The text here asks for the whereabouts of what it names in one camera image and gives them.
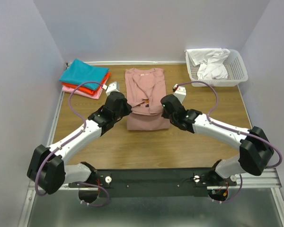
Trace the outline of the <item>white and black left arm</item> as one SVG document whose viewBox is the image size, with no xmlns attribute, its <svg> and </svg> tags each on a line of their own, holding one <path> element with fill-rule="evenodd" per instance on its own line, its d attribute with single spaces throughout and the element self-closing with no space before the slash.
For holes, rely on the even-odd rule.
<svg viewBox="0 0 284 227">
<path fill-rule="evenodd" d="M 87 181 L 95 169 L 86 163 L 68 165 L 68 161 L 130 112 L 125 96 L 113 91 L 105 104 L 70 135 L 48 147 L 40 145 L 35 148 L 27 171 L 27 176 L 35 183 L 35 190 L 42 188 L 44 193 L 53 194 L 64 184 Z"/>
</svg>

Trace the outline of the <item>dusty pink t-shirt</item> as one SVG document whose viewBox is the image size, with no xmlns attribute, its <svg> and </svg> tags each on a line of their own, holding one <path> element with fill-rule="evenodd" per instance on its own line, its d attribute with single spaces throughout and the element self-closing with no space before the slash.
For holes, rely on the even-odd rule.
<svg viewBox="0 0 284 227">
<path fill-rule="evenodd" d="M 129 131 L 157 131 L 170 128 L 168 119 L 163 118 L 161 99 L 166 95 L 164 70 L 152 68 L 125 71 L 126 98 L 132 107 L 127 117 Z"/>
</svg>

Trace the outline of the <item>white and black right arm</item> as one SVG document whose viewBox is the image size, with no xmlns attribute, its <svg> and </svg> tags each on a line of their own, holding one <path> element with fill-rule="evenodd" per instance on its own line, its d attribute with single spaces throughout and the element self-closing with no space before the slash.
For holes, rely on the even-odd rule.
<svg viewBox="0 0 284 227">
<path fill-rule="evenodd" d="M 238 155 L 218 160 L 212 166 L 206 176 L 209 181 L 218 182 L 243 173 L 260 176 L 267 168 L 274 151 L 267 145 L 267 137 L 261 128 L 254 126 L 249 130 L 215 122 L 200 111 L 185 109 L 174 95 L 167 95 L 160 102 L 162 117 L 169 119 L 172 125 L 212 137 L 238 150 Z"/>
</svg>

